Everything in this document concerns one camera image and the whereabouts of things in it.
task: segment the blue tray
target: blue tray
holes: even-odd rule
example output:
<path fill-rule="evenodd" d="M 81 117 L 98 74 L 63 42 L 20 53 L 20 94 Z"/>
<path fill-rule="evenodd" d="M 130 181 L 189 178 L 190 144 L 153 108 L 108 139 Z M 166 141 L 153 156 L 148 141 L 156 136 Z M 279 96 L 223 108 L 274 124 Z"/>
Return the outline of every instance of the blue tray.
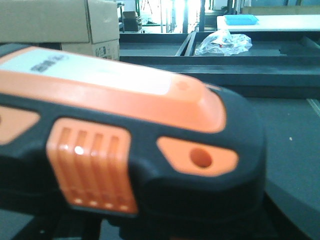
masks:
<path fill-rule="evenodd" d="M 256 16 L 251 14 L 224 15 L 228 25 L 255 25 L 258 22 Z"/>

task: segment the white table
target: white table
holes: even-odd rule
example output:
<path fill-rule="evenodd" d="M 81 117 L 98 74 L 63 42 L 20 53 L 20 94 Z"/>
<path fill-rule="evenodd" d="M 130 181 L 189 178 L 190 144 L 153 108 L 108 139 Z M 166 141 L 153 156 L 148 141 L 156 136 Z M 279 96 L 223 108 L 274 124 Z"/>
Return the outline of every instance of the white table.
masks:
<path fill-rule="evenodd" d="M 320 14 L 317 15 L 256 15 L 255 25 L 227 25 L 224 16 L 217 17 L 217 28 L 230 32 L 257 31 L 320 31 Z"/>

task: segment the device label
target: device label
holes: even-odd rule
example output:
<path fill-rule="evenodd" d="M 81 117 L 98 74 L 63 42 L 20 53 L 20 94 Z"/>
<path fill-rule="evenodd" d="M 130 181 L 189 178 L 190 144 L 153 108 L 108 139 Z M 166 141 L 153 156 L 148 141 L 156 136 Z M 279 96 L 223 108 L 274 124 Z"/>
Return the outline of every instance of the device label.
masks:
<path fill-rule="evenodd" d="M 0 65 L 0 70 L 43 75 L 126 91 L 165 95 L 172 73 L 49 49 L 34 49 Z"/>

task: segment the stacked cardboard box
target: stacked cardboard box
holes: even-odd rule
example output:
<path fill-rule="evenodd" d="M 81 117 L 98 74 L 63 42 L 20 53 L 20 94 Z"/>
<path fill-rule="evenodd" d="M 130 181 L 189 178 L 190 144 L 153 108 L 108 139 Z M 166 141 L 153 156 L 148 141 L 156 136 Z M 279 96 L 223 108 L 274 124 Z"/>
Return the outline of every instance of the stacked cardboard box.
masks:
<path fill-rule="evenodd" d="M 0 0 L 0 43 L 58 43 L 61 50 L 119 59 L 117 3 Z"/>

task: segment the clear plastic bag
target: clear plastic bag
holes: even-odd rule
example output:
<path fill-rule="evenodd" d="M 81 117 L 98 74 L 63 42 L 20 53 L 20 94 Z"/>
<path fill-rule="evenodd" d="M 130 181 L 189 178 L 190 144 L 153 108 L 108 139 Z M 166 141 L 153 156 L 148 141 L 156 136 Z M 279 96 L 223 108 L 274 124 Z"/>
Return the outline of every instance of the clear plastic bag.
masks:
<path fill-rule="evenodd" d="M 207 36 L 195 50 L 195 55 L 224 54 L 231 56 L 248 51 L 252 47 L 251 38 L 245 34 L 230 34 L 229 30 L 218 30 Z"/>

